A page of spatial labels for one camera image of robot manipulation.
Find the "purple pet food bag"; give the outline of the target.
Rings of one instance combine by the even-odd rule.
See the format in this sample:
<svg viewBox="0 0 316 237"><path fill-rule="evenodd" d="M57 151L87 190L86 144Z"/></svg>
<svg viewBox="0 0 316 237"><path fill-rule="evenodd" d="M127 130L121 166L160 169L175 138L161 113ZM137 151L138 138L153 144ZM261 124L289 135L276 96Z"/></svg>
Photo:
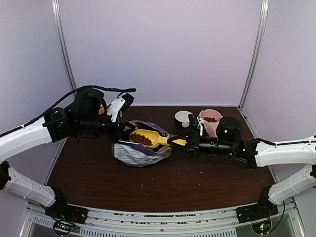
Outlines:
<svg viewBox="0 0 316 237"><path fill-rule="evenodd" d="M172 148L159 145L150 149L142 144L128 141L127 138L112 143L112 155L122 163L133 167L145 167L158 163L171 155Z"/></svg>

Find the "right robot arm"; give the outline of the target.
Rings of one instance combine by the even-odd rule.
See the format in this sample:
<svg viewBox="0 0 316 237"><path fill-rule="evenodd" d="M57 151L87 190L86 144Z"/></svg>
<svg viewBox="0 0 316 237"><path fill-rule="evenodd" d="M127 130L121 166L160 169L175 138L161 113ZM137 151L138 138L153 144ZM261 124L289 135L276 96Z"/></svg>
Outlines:
<svg viewBox="0 0 316 237"><path fill-rule="evenodd" d="M316 138L271 142L261 138L243 140L243 123L235 117L219 120L216 137L202 136L197 118L189 115L191 130L168 138L167 142L187 156L222 156L239 168L255 169L278 164L304 164L297 173L261 191L253 214L265 217L286 199L316 186Z"/></svg>

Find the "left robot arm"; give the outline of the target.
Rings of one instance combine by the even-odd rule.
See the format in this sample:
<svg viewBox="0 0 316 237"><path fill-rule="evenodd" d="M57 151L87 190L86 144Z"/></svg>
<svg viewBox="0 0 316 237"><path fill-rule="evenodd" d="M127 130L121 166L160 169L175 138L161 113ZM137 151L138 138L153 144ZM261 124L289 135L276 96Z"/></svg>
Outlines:
<svg viewBox="0 0 316 237"><path fill-rule="evenodd" d="M96 85L77 88L31 121L0 135L0 188L38 202L60 219L71 215L59 188L42 185L18 173L8 158L30 148L68 137L99 138L112 142L128 136L134 125L122 118L134 98L135 88L116 89Z"/></svg>

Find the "brown pet food kibble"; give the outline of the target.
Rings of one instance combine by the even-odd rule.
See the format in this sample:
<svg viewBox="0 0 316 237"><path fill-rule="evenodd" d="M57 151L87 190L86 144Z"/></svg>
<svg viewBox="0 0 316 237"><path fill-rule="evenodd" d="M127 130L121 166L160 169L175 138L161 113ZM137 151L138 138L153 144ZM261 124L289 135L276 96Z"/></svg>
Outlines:
<svg viewBox="0 0 316 237"><path fill-rule="evenodd" d="M156 148L159 145L179 145L180 147L185 147L189 144L190 139L193 139L194 132L198 138L205 136L206 134L209 135L206 127L211 123L217 123L219 120L216 119L216 117L206 116L197 117L195 121L197 124L194 124L194 121L190 122L191 130L188 135L183 135L181 138L176 138L175 136L161 136L158 132L152 130L136 129L130 134L129 140L131 142L143 144L145 147L150 149Z"/></svg>

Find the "pink double pet feeder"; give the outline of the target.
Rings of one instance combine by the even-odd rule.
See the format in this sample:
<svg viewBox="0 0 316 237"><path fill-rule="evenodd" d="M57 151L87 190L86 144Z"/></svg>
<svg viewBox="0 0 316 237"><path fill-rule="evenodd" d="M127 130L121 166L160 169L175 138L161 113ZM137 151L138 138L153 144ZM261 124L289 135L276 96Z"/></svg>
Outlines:
<svg viewBox="0 0 316 237"><path fill-rule="evenodd" d="M204 120L204 126L207 134L210 137L217 137L216 129L219 125L220 119L223 117L222 114L214 109L205 109L200 112L199 117Z"/></svg>

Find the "black and white ceramic bowl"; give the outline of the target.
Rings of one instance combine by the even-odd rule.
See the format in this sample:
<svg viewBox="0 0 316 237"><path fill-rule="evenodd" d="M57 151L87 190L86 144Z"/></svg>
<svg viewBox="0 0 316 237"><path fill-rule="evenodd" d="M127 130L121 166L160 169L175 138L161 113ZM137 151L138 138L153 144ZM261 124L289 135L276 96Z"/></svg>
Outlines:
<svg viewBox="0 0 316 237"><path fill-rule="evenodd" d="M190 114L192 113L186 110L177 111L174 114L174 120L175 120L176 125L180 128L188 128L190 125L190 121L189 121Z"/></svg>

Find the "white patterned mug yellow inside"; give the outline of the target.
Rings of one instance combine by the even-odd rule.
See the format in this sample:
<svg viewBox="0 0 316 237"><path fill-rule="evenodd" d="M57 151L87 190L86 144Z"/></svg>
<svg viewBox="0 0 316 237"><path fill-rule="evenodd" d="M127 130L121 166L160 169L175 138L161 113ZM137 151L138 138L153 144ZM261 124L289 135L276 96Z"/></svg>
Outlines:
<svg viewBox="0 0 316 237"><path fill-rule="evenodd" d="M104 107L101 107L101 108L99 109L99 111L98 111L98 114L102 115L102 114L104 114L104 113L105 113L105 109L104 109Z"/></svg>

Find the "circuit board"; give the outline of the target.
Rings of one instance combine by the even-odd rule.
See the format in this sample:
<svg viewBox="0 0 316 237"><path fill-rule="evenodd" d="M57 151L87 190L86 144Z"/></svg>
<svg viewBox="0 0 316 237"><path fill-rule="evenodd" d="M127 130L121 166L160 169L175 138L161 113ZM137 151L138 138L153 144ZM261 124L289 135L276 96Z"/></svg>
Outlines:
<svg viewBox="0 0 316 237"><path fill-rule="evenodd" d="M254 233L259 234L259 235L263 235L271 230L272 222L270 219L252 222L251 228L254 231Z"/></svg>
<svg viewBox="0 0 316 237"><path fill-rule="evenodd" d="M73 227L74 227L73 224L66 221L61 221L61 220L57 220L53 224L53 230L58 235L69 234L72 231Z"/></svg>

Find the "left circuit board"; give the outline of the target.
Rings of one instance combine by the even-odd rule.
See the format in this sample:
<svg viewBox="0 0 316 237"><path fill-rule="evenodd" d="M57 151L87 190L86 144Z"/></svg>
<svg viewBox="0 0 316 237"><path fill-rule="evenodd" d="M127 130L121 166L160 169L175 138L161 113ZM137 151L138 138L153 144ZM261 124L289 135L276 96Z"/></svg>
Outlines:
<svg viewBox="0 0 316 237"><path fill-rule="evenodd" d="M53 224L53 230L58 235L69 234L72 231L73 227L74 227L73 224L66 221L61 221L61 220L57 220Z"/></svg>

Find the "front aluminium rail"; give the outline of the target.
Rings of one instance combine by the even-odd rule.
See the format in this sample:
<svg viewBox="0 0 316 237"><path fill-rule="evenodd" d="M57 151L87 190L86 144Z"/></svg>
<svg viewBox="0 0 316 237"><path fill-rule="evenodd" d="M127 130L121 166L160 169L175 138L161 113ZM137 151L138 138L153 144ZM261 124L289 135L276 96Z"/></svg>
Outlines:
<svg viewBox="0 0 316 237"><path fill-rule="evenodd" d="M272 228L259 235L252 222L239 223L237 207L183 212L129 212L88 208L85 224L75 224L69 237L305 237L294 199L278 206Z"/></svg>

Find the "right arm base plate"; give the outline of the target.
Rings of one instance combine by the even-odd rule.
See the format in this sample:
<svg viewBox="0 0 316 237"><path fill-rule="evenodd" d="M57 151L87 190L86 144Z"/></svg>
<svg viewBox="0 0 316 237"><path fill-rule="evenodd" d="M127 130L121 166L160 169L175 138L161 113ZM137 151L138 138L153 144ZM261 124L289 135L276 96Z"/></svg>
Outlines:
<svg viewBox="0 0 316 237"><path fill-rule="evenodd" d="M239 207L236 209L236 213L239 223L246 223L276 215L278 207L271 203L257 203Z"/></svg>

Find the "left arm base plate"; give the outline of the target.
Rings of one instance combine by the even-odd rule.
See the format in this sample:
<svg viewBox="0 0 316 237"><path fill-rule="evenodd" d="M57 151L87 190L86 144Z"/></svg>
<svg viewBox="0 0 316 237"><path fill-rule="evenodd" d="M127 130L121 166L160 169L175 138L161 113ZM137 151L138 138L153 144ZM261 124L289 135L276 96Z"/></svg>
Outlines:
<svg viewBox="0 0 316 237"><path fill-rule="evenodd" d="M45 214L54 220L66 221L71 224L85 224L88 209L72 206L72 205L52 205L51 207L43 207Z"/></svg>

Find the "left aluminium corner post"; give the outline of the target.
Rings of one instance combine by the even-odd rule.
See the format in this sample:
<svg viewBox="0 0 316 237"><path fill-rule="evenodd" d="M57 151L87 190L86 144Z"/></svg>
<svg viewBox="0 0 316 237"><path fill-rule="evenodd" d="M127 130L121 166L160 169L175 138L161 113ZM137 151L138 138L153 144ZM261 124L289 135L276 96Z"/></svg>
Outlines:
<svg viewBox="0 0 316 237"><path fill-rule="evenodd" d="M62 59L64 62L67 79L68 79L71 90L74 90L77 88L77 86L76 86L75 79L73 76L73 71L71 68L71 63L70 63L69 54L67 50L64 29L63 29L63 24L62 24L61 11L60 11L60 3L59 3L59 0L52 0L51 3L52 3L52 10L53 10L53 15L55 19L56 28L57 28L57 33L58 33L58 38L59 38L59 43L60 43L61 53L62 53Z"/></svg>

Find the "aluminium corner post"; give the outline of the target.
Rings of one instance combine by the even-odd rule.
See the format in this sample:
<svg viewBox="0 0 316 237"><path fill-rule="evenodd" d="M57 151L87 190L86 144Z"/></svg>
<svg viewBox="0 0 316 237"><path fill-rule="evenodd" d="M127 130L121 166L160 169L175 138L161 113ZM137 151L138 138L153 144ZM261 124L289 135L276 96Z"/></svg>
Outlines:
<svg viewBox="0 0 316 237"><path fill-rule="evenodd" d="M77 88L77 86L76 86L75 79L73 76L73 71L71 68L71 63L70 63L69 54L67 50L64 29L63 29L63 24L62 24L61 11L60 11L60 3L59 3L59 0L52 0L51 3L52 3L52 10L53 10L53 15L55 19L56 28L57 28L57 33L58 33L58 38L59 38L59 43L60 43L61 53L62 53L62 59L64 62L67 79L68 79L71 90L74 90Z"/></svg>
<svg viewBox="0 0 316 237"><path fill-rule="evenodd" d="M246 83L245 83L242 97L241 97L241 100L239 103L240 110L244 109L246 100L247 100L249 92L250 92L251 84L252 84L252 81L254 79L255 70L256 70L257 63L258 63L259 56L260 56L260 49L262 47L262 43L263 43L265 31L266 31L268 13L269 13L269 1L262 0L253 53L252 53L250 66L249 66L249 70L248 70L248 74L247 74L247 78L246 78Z"/></svg>

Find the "right aluminium corner post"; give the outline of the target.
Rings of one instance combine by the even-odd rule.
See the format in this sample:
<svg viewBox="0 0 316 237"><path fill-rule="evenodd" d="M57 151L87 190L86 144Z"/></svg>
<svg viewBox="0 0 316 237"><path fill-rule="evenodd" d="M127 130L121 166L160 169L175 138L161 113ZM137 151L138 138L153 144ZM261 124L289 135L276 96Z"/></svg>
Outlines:
<svg viewBox="0 0 316 237"><path fill-rule="evenodd" d="M262 47L262 43L263 43L265 31L266 31L268 13L269 13L269 1L262 0L253 53L252 53L250 66L249 66L249 70L248 70L248 74L247 74L247 78L246 78L246 83L245 83L242 97L241 97L241 100L239 103L240 110L244 109L246 100L247 100L249 92L250 92L251 84L252 84L252 81L254 79L255 70L256 70L257 63L258 63L259 56L260 56L260 49Z"/></svg>

